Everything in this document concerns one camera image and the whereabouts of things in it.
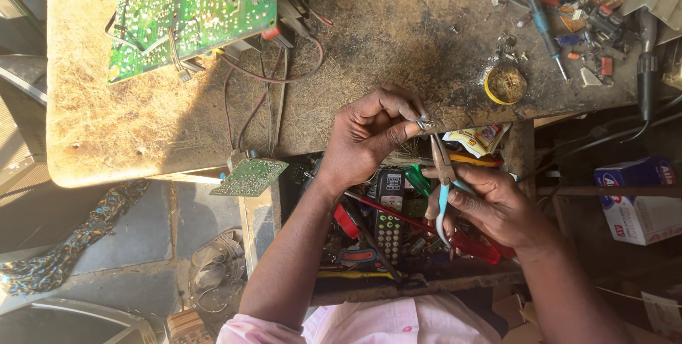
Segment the shirt sleeve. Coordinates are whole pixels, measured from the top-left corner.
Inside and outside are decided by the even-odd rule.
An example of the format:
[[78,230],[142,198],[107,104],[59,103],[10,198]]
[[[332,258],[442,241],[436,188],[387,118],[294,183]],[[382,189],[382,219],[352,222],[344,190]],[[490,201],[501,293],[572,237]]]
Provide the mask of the shirt sleeve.
[[216,344],[305,344],[301,333],[302,330],[238,313],[220,329]]

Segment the television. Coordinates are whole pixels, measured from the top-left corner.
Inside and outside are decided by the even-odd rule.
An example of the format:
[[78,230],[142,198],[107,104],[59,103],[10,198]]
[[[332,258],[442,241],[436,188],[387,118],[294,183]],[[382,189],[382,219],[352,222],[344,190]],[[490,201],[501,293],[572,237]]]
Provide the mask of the television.
[[13,344],[156,344],[147,320],[106,306],[47,297],[0,313]]

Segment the pink shirt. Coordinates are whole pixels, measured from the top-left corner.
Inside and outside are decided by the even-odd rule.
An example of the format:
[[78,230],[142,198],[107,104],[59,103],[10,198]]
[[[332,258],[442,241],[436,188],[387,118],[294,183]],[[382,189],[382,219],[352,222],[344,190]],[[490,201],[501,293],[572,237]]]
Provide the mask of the pink shirt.
[[237,314],[225,323],[217,338],[217,344],[501,342],[490,324],[445,292],[321,306],[298,331]]

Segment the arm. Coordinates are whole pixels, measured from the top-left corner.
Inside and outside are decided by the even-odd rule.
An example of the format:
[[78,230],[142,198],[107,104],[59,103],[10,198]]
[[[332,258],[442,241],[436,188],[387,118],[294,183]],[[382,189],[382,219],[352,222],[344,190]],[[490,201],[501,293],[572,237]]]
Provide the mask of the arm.
[[[456,165],[455,172],[481,198],[451,190],[448,202],[487,235],[516,250],[548,342],[632,343],[557,229],[509,174],[470,165]],[[424,175],[434,173],[424,170]],[[435,217],[437,202],[435,208],[430,201],[427,217]]]
[[319,173],[251,275],[239,313],[293,329],[301,326],[338,198],[419,132],[413,121],[420,113],[414,107],[424,114],[412,93],[389,85],[336,113]]

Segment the blue patterned fabric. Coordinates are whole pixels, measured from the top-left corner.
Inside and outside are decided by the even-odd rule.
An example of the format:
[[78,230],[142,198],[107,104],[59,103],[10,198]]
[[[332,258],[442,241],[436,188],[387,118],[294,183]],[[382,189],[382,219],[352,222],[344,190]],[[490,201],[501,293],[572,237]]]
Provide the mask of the blue patterned fabric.
[[65,242],[45,255],[0,264],[0,287],[9,296],[41,294],[61,286],[90,244],[112,232],[116,218],[125,214],[147,190],[149,180],[129,180],[109,191],[90,217]]

